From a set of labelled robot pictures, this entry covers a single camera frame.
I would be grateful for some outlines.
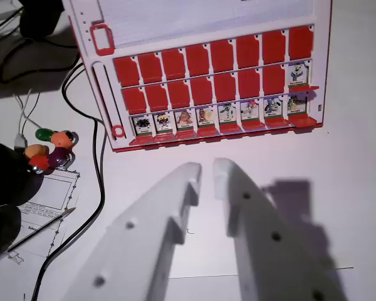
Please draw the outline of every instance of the paper sheet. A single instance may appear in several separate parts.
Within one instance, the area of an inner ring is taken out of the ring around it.
[[[79,176],[78,172],[60,170],[44,176],[39,191],[18,207],[21,229],[13,244],[66,208],[75,206]],[[39,269],[46,257],[61,244],[65,231],[59,221],[0,260],[0,300],[31,300]]]
[[[99,0],[117,48],[309,16],[313,0]]]

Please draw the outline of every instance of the white table surface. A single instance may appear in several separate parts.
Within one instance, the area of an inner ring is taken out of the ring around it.
[[[68,95],[78,108],[99,116],[85,74],[75,80]],[[13,98],[0,99],[0,143],[8,147],[13,146],[19,113]],[[59,90],[44,92],[31,118],[44,127],[73,130],[80,136],[71,169],[81,172],[84,188],[78,202],[83,208],[65,220],[71,233],[99,202],[91,154],[93,122],[74,113]],[[38,143],[34,130],[28,123],[25,135],[30,144]],[[102,137],[100,129],[98,141]],[[311,223],[326,234],[335,266],[354,267],[358,300],[376,300],[376,0],[333,3],[322,128],[306,134],[267,134],[124,153],[112,153],[107,144],[105,208],[93,226],[51,264],[39,299],[59,300],[106,225],[162,176],[187,161],[203,166],[199,207],[191,211],[189,221],[190,231],[197,236],[187,235],[187,249],[177,249],[171,276],[234,275],[233,244],[224,236],[222,206],[214,198],[212,162],[217,157],[237,162],[259,186],[279,180],[309,181]],[[311,240],[298,230],[305,241]]]

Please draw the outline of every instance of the character face card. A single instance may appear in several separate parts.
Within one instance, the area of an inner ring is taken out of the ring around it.
[[[232,103],[220,105],[217,109],[219,111],[220,124],[229,124],[237,121],[236,108]]]
[[[308,84],[309,64],[304,61],[288,64],[287,82],[289,87]]]
[[[288,95],[288,115],[306,113],[306,103],[305,93]]]
[[[196,109],[196,119],[198,127],[207,127],[214,124],[214,112],[212,107],[203,107]]]
[[[135,127],[137,136],[152,135],[149,118],[151,118],[151,116],[149,115],[132,118],[133,126]]]
[[[264,117],[279,117],[283,115],[283,101],[278,97],[263,99]]]
[[[248,102],[241,102],[241,121],[259,120],[259,105],[255,99]]]
[[[171,126],[170,112],[164,112],[160,114],[154,114],[156,131],[159,134],[169,133],[173,131]]]
[[[192,114],[194,114],[194,111],[191,108],[174,112],[177,130],[190,130],[194,128]]]

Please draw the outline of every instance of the black cable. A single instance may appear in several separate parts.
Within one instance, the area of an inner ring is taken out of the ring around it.
[[[44,43],[47,43],[47,44],[50,44],[50,45],[53,45],[53,46],[62,47],[62,48],[71,48],[71,49],[78,48],[77,45],[62,45],[62,44],[57,44],[57,43],[50,41],[50,40],[47,40],[47,39],[41,39],[41,40],[38,40],[38,41],[44,42]]]
[[[8,38],[13,33],[15,33],[18,29],[19,29],[19,25],[17,27],[15,27],[13,30],[11,30],[9,33],[6,33],[4,36],[1,36],[0,41],[4,40],[5,38]]]
[[[24,8],[19,8],[17,9],[15,12],[13,12],[10,17],[8,17],[7,19],[5,19],[2,23],[0,23],[0,27],[3,26],[4,24],[6,24],[9,20],[13,19],[17,14],[19,14],[20,11],[22,11]]]
[[[43,72],[63,72],[63,71],[68,71],[72,68],[74,68],[74,66],[76,65],[76,63],[78,63],[79,59],[80,59],[80,54],[78,52],[78,54],[76,55],[76,58],[74,60],[74,62],[70,65],[70,66],[67,66],[67,67],[64,67],[64,68],[42,68],[42,69],[35,69],[35,70],[28,70],[28,71],[24,71],[24,72],[21,72],[20,74],[17,74],[11,78],[8,78],[8,79],[4,79],[3,78],[3,73],[4,73],[4,67],[7,65],[8,61],[19,51],[21,50],[22,48],[30,45],[33,43],[33,40],[25,40],[23,41],[21,44],[17,45],[17,47],[13,48],[3,59],[3,61],[1,62],[0,64],[0,83],[2,83],[3,85],[7,84],[7,83],[10,83],[10,82],[13,82],[15,80],[17,80],[18,78],[21,78],[21,77],[25,77],[26,75],[29,75],[29,74],[33,74],[33,73],[43,73]]]
[[[99,189],[100,189],[100,202],[95,210],[95,212],[87,219],[86,222],[83,223],[82,226],[80,226],[69,238],[67,238],[52,254],[50,254],[46,260],[44,261],[38,275],[38,279],[36,280],[36,285],[34,288],[34,292],[32,295],[32,301],[37,301],[38,299],[38,294],[39,294],[39,288],[43,279],[43,275],[47,268],[49,267],[50,263],[63,251],[65,251],[69,246],[71,246],[79,237],[82,235],[91,225],[92,223],[97,219],[99,216],[100,212],[102,211],[104,205],[105,205],[105,187],[104,187],[104,182],[103,182],[103,174],[100,172],[99,164],[98,164],[98,159],[97,159],[97,151],[96,151],[96,141],[97,141],[97,130],[98,130],[98,123],[103,124],[103,122],[100,119],[97,119],[95,117],[92,117],[86,113],[83,113],[81,110],[78,110],[74,105],[68,100],[68,97],[66,95],[66,88],[68,81],[70,80],[71,76],[74,74],[79,67],[81,67],[83,64],[80,63],[78,66],[76,66],[72,71],[67,75],[66,79],[63,82],[63,85],[61,87],[61,92],[63,94],[65,102],[72,108],[75,112],[79,113],[80,115],[91,119],[94,123],[94,128],[93,128],[93,139],[92,139],[92,152],[93,152],[93,163],[95,165],[95,171],[99,183]],[[101,158],[103,157],[103,151],[104,147],[102,146],[102,153],[101,153]]]
[[[38,104],[38,101],[39,101],[39,97],[40,97],[40,92],[38,94],[38,97],[36,97],[36,101],[35,101],[35,104],[33,105],[33,108],[32,110],[29,112],[29,114],[27,114],[25,120],[24,120],[24,124],[23,124],[23,129],[21,130],[21,135],[24,135],[24,129],[25,129],[25,125],[26,125],[26,122],[28,121],[29,119],[29,116],[31,116],[33,110],[36,108],[37,104]]]

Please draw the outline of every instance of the screw hole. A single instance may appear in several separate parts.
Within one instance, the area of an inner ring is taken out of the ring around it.
[[[324,301],[325,299],[325,296],[322,294],[322,292],[318,290],[313,291],[312,297],[315,301]]]
[[[271,239],[274,241],[281,241],[281,235],[278,232],[272,232],[271,233]]]
[[[102,276],[97,276],[93,281],[93,285],[96,287],[101,287],[105,284],[106,280]]]
[[[125,227],[126,227],[126,229],[134,229],[135,228],[135,224],[133,223],[133,222],[131,222],[131,221],[129,221],[129,222],[127,222],[126,224],[125,224]]]

